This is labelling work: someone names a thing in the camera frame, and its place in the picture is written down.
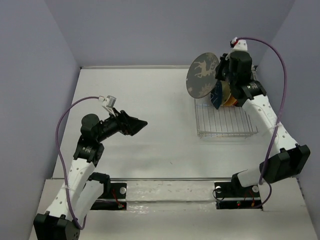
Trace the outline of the cream patterned small plate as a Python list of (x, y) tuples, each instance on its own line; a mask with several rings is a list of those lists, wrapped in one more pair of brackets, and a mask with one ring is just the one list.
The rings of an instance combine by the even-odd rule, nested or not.
[(228, 98), (230, 96), (232, 96), (231, 94), (231, 90), (230, 90), (230, 86), (227, 82), (222, 81), (222, 102), (221, 104), (224, 106), (224, 103), (228, 100)]

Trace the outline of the grey reindeer pattern plate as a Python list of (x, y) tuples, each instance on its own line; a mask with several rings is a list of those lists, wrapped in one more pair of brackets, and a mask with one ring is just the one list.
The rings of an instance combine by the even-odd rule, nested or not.
[(192, 62), (186, 76), (186, 89), (192, 98), (201, 99), (212, 91), (218, 65), (219, 60), (212, 52), (202, 53)]

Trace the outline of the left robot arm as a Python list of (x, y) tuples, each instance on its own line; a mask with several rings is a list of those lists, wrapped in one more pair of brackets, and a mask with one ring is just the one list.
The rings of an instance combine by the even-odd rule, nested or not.
[(37, 239), (77, 240), (80, 237), (92, 205), (111, 191), (110, 176), (95, 171), (105, 149), (102, 142), (116, 133), (134, 136), (147, 124), (115, 108), (105, 120), (95, 114), (82, 118), (81, 135), (71, 166), (63, 167), (64, 183), (45, 213), (38, 213), (34, 218)]

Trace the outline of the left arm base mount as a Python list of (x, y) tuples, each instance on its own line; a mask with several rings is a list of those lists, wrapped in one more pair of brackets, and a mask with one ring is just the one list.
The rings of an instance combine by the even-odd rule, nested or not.
[(109, 191), (104, 190), (91, 206), (92, 211), (125, 211), (127, 183), (111, 182)]

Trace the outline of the dark blue patterned plate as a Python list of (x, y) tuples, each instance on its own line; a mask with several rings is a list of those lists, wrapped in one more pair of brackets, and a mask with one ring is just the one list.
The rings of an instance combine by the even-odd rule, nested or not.
[(214, 88), (210, 92), (210, 101), (212, 105), (218, 110), (222, 105), (223, 86), (221, 81), (217, 81)]

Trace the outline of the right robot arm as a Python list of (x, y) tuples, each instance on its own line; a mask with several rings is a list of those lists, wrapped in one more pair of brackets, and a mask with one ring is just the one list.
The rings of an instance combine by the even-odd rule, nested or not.
[(307, 145), (298, 144), (278, 120), (265, 88), (254, 79), (250, 54), (239, 50), (225, 53), (215, 70), (216, 79), (229, 84), (237, 106), (253, 119), (260, 136), (268, 145), (259, 166), (232, 176), (231, 192), (242, 196), (253, 185), (272, 184), (299, 175), (311, 151)]

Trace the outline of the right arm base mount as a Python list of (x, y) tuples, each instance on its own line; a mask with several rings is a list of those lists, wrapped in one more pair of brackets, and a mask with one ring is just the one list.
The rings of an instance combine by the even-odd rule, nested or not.
[(234, 190), (231, 182), (218, 181), (214, 183), (212, 195), (216, 201), (217, 210), (262, 208), (260, 206), (262, 203), (260, 191), (257, 185)]

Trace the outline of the woven bamboo round plate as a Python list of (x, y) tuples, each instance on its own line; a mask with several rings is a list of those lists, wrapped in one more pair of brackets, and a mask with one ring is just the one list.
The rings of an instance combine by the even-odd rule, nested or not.
[(228, 100), (223, 104), (224, 107), (231, 107), (237, 103), (237, 99), (235, 99), (232, 95), (228, 98)]

